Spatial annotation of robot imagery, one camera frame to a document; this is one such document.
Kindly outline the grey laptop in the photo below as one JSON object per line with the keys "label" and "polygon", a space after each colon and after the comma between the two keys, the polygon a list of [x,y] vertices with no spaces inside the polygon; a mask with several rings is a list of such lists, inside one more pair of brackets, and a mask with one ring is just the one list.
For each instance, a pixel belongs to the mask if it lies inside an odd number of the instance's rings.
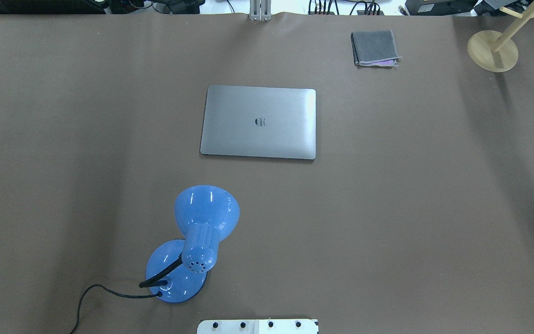
{"label": "grey laptop", "polygon": [[314,160],[316,104],[314,89],[210,85],[200,152]]}

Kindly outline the blue desk lamp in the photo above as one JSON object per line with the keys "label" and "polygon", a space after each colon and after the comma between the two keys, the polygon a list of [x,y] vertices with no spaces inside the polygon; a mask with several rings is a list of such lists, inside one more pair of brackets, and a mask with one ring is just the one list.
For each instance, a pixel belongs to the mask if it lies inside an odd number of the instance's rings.
{"label": "blue desk lamp", "polygon": [[197,185],[183,190],[174,202],[175,222],[183,237],[155,249],[139,287],[167,303],[196,296],[216,266],[220,243],[235,230],[239,217],[239,203],[225,189]]}

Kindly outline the folded grey cloth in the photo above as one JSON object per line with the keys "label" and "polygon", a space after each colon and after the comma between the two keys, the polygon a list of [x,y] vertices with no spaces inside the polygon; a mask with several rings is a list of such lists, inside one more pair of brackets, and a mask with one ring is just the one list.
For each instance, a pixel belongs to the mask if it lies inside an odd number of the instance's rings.
{"label": "folded grey cloth", "polygon": [[392,30],[352,32],[350,40],[356,66],[392,68],[399,65],[401,57]]}

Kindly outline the wooden stand with round base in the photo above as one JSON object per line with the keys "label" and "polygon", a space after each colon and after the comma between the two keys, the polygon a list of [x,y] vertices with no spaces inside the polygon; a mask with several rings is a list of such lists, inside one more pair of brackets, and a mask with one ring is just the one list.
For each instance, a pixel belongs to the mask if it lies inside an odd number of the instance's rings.
{"label": "wooden stand with round base", "polygon": [[469,57],[484,70],[500,73],[511,70],[519,59],[519,51],[512,37],[528,22],[534,19],[534,1],[522,13],[504,6],[499,10],[515,17],[515,21],[504,31],[483,30],[473,34],[467,42]]}

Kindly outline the aluminium frame post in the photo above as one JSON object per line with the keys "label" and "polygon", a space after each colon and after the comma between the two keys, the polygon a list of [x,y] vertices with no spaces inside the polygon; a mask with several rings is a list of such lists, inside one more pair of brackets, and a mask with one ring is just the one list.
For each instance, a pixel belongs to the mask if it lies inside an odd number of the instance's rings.
{"label": "aluminium frame post", "polygon": [[250,0],[249,19],[250,21],[271,21],[272,19],[271,0]]}

